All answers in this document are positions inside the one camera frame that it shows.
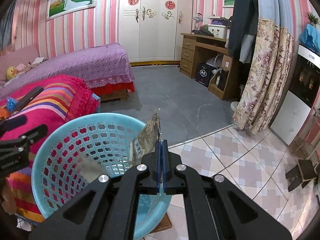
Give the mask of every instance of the window curtain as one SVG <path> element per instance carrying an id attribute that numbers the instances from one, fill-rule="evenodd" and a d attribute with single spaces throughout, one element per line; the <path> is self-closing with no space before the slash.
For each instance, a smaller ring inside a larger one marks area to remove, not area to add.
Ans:
<path id="1" fill-rule="evenodd" d="M 17 0 L 14 0 L 12 2 L 3 19 L 0 22 L 0 51 L 8 47 L 12 43 L 12 22 L 16 2 Z"/>
<path id="2" fill-rule="evenodd" d="M 259 0 L 257 41 L 248 82 L 232 119 L 253 134 L 269 124 L 288 77 L 293 51 L 289 0 Z"/>

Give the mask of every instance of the desk drawer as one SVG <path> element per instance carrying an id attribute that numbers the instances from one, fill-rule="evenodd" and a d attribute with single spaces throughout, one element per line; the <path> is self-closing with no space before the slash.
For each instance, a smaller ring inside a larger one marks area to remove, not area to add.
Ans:
<path id="1" fill-rule="evenodd" d="M 192 63 L 182 58 L 180 60 L 180 68 L 188 73 L 191 73 Z"/>
<path id="2" fill-rule="evenodd" d="M 181 58 L 193 62 L 193 56 L 195 55 L 195 52 L 190 49 L 182 49 L 181 52 Z"/>
<path id="3" fill-rule="evenodd" d="M 182 47 L 186 49 L 195 50 L 196 47 L 196 40 L 183 38 Z"/>

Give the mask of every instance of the gray floor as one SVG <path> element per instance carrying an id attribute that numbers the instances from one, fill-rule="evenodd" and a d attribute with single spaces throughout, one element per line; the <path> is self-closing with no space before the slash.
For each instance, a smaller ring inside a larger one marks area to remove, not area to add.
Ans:
<path id="1" fill-rule="evenodd" d="M 160 110 L 164 139 L 173 145 L 231 124 L 230 102 L 179 72 L 177 66 L 134 67 L 135 93 L 126 101 L 101 104 L 101 112 L 127 114 L 146 122 Z"/>

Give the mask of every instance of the polka dot bedspread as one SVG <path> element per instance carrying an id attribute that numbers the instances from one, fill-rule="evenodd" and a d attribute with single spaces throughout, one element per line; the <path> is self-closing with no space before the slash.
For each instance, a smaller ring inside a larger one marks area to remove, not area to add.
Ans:
<path id="1" fill-rule="evenodd" d="M 21 87 L 59 74 L 81 78 L 90 88 L 134 81 L 129 59 L 118 43 L 51 58 L 0 89 L 3 99 Z"/>

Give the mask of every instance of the wardrobe door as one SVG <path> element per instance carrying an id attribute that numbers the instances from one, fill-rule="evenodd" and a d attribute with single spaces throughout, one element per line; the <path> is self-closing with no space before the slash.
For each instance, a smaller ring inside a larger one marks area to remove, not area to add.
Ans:
<path id="1" fill-rule="evenodd" d="M 174 60 L 178 0 L 160 0 L 158 60 Z"/>
<path id="2" fill-rule="evenodd" d="M 181 59 L 183 36 L 181 33 L 191 33 L 193 0 L 178 0 L 178 19 L 175 59 Z"/>
<path id="3" fill-rule="evenodd" d="M 160 0 L 141 0 L 140 7 L 140 61 L 157 60 Z"/>
<path id="4" fill-rule="evenodd" d="M 139 61 L 140 0 L 120 0 L 119 43 L 130 62 Z"/>

